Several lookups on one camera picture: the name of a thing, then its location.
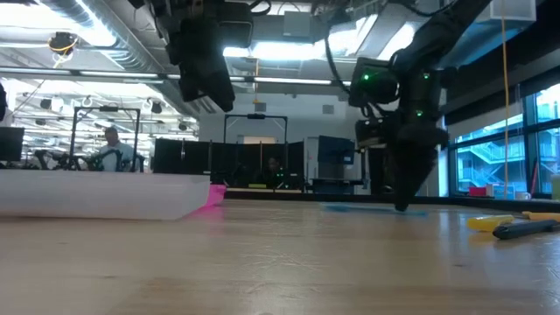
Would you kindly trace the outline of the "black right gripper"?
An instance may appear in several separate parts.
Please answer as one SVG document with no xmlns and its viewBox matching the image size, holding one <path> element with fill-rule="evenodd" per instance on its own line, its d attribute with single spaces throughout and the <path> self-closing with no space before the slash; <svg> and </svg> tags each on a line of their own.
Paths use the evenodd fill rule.
<svg viewBox="0 0 560 315">
<path fill-rule="evenodd" d="M 384 114 L 384 140 L 389 150 L 389 169 L 393 176 L 395 210 L 405 212 L 423 182 L 434 168 L 437 150 L 449 143 L 449 133 L 438 127 L 441 113 L 433 101 L 405 100 Z"/>
</svg>

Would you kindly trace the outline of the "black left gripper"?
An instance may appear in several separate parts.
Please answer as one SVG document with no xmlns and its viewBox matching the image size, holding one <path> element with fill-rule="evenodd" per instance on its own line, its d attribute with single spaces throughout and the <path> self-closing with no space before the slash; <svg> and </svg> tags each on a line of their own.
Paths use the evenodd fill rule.
<svg viewBox="0 0 560 315">
<path fill-rule="evenodd" d="M 218 9 L 225 0 L 168 0 L 168 57 L 179 67 L 184 102 L 208 96 L 222 111 L 235 101 L 228 68 L 220 49 Z M 195 63 L 194 67 L 180 64 Z"/>
</svg>

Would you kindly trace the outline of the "light blue pen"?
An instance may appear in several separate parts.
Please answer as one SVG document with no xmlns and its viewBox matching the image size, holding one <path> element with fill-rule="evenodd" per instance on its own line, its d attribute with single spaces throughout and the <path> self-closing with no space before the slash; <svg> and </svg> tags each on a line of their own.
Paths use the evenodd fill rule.
<svg viewBox="0 0 560 315">
<path fill-rule="evenodd" d="M 334 212 L 361 212 L 361 213 L 375 213 L 375 214 L 394 214 L 394 215 L 409 215 L 409 216 L 427 216 L 428 213 L 424 211 L 397 211 L 390 207 L 385 206 L 359 206 L 354 204 L 340 204 L 340 203 L 325 203 L 321 205 L 325 210 Z"/>
</svg>

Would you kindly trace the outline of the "yellow highlighter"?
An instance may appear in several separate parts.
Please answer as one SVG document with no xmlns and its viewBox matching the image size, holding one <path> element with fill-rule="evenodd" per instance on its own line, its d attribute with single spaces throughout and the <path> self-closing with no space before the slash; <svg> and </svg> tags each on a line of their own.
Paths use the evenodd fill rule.
<svg viewBox="0 0 560 315">
<path fill-rule="evenodd" d="M 493 232 L 498 226 L 513 223 L 514 220 L 515 217 L 510 214 L 472 217 L 467 220 L 466 226 L 475 231 Z"/>
</svg>

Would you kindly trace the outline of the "pink plastic box lid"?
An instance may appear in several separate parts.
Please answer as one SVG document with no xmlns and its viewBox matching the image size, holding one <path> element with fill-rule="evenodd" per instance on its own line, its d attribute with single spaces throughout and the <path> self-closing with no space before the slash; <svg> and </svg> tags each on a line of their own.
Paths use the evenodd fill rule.
<svg viewBox="0 0 560 315">
<path fill-rule="evenodd" d="M 215 207 L 219 205 L 224 200 L 226 191 L 227 187 L 225 185 L 211 184 L 204 207 Z"/>
</svg>

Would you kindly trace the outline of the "black pen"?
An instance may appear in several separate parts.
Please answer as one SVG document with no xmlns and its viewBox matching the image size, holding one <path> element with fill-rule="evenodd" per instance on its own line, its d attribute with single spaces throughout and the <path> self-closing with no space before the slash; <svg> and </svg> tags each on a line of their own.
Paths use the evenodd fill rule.
<svg viewBox="0 0 560 315">
<path fill-rule="evenodd" d="M 528 235 L 551 232 L 558 226 L 560 226 L 560 223 L 556 220 L 525 221 L 500 225 L 494 229 L 493 236 L 499 240 L 512 240 Z"/>
</svg>

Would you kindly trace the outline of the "yellow pencil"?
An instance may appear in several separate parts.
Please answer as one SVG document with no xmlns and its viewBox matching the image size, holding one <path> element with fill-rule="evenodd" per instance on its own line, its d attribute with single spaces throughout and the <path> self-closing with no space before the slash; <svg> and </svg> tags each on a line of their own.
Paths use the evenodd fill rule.
<svg viewBox="0 0 560 315">
<path fill-rule="evenodd" d="M 531 221 L 556 221 L 560 223 L 560 213 L 534 213 L 525 211 L 522 214 Z"/>
</svg>

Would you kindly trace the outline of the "clear plastic supply box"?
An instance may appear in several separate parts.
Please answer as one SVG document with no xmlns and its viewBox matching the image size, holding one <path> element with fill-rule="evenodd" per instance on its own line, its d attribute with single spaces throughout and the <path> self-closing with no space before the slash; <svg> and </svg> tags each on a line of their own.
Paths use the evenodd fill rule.
<svg viewBox="0 0 560 315">
<path fill-rule="evenodd" d="M 0 170 L 0 216 L 175 221 L 209 190 L 200 175 Z"/>
</svg>

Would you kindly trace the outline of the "dark monitor on stand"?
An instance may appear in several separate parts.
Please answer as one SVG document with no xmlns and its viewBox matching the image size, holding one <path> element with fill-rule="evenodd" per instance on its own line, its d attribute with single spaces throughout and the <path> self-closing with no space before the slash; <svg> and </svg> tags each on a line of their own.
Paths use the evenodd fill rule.
<svg viewBox="0 0 560 315">
<path fill-rule="evenodd" d="M 318 157 L 319 163 L 352 165 L 354 163 L 355 143 L 346 138 L 319 136 Z"/>
</svg>

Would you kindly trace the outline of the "ceiling light strip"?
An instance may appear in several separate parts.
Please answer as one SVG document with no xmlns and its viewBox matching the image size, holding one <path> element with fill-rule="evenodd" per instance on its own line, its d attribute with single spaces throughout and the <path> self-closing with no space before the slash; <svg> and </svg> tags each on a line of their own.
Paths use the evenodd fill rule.
<svg viewBox="0 0 560 315">
<path fill-rule="evenodd" d="M 129 72 L 107 72 L 107 71 L 88 71 L 76 70 L 77 74 L 87 77 L 101 78 L 118 78 L 118 79 L 138 79 L 138 80 L 172 80 L 178 81 L 179 74 L 172 73 L 129 73 Z M 279 78 L 279 77 L 262 77 L 262 76 L 230 76 L 232 82 L 250 82 L 250 83 L 279 83 L 279 84 L 295 84 L 310 86 L 333 86 L 332 80 L 321 79 L 299 79 L 299 78 Z"/>
</svg>

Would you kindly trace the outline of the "person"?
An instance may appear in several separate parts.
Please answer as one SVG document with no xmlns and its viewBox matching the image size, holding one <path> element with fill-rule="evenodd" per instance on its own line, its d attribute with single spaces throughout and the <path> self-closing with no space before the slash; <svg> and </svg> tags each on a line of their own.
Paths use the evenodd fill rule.
<svg viewBox="0 0 560 315">
<path fill-rule="evenodd" d="M 99 149 L 102 170 L 104 172 L 134 172 L 139 163 L 135 160 L 133 147 L 120 140 L 114 127 L 106 128 L 104 135 L 107 143 Z"/>
<path fill-rule="evenodd" d="M 284 168 L 279 157 L 270 157 L 262 172 L 262 181 L 270 189 L 278 188 L 284 182 Z"/>
</svg>

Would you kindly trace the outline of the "dark computer monitor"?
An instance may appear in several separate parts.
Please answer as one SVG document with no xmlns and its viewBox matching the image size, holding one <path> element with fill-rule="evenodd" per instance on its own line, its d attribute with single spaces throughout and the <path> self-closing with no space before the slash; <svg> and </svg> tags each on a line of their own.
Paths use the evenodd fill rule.
<svg viewBox="0 0 560 315">
<path fill-rule="evenodd" d="M 21 160 L 25 129 L 0 127 L 0 161 Z"/>
</svg>

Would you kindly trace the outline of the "black rig frame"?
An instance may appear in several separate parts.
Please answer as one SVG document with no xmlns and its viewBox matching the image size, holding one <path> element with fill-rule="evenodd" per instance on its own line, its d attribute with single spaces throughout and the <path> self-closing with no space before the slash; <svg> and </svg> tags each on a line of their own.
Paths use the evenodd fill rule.
<svg viewBox="0 0 560 315">
<path fill-rule="evenodd" d="M 139 135 L 139 127 L 140 127 L 140 118 L 141 118 L 141 111 L 139 108 L 119 108 L 118 106 L 109 106 L 109 105 L 102 105 L 97 107 L 74 107 L 73 108 L 73 120 L 72 120 L 72 129 L 71 129 L 71 136 L 70 136 L 70 149 L 69 149 L 69 158 L 74 158 L 74 147 L 75 147 L 75 138 L 77 132 L 77 124 L 81 120 L 88 118 L 88 115 L 92 111 L 100 111 L 100 112 L 135 112 L 136 118 L 132 119 L 134 123 L 134 146 L 133 146 L 133 155 L 132 155 L 132 165 L 130 166 L 129 171 L 135 172 L 137 170 L 137 144 L 138 144 L 138 135 Z"/>
<path fill-rule="evenodd" d="M 265 115 L 265 114 L 258 114 L 258 113 L 254 113 L 254 114 L 246 114 L 246 115 L 239 115 L 239 114 L 225 114 L 224 115 L 224 120 L 223 120 L 223 131 L 222 131 L 222 142 L 226 143 L 227 142 L 227 134 L 228 134 L 228 119 L 231 117 L 235 117 L 235 118 L 246 118 L 249 120 L 266 120 L 266 119 L 272 119 L 272 120 L 276 120 L 276 119 L 281 119 L 284 121 L 284 127 L 283 127 L 283 139 L 284 139 L 284 143 L 287 144 L 288 143 L 288 121 L 289 118 L 288 116 L 285 115 Z"/>
</svg>

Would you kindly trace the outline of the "black table frame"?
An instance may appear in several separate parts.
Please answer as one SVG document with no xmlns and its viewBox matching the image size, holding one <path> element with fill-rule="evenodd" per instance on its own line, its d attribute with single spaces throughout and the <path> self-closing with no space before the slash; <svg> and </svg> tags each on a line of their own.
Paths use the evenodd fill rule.
<svg viewBox="0 0 560 315">
<path fill-rule="evenodd" d="M 386 203 L 392 204 L 390 195 L 351 195 L 351 194 L 316 194 L 301 192 L 268 192 L 265 190 L 231 189 L 224 194 L 226 200 L 288 200 L 314 202 L 345 202 L 345 203 Z M 508 212 L 535 212 L 560 214 L 560 202 L 548 200 L 503 200 L 480 199 L 470 197 L 414 197 L 411 205 L 445 205 L 460 207 L 477 207 Z"/>
</svg>

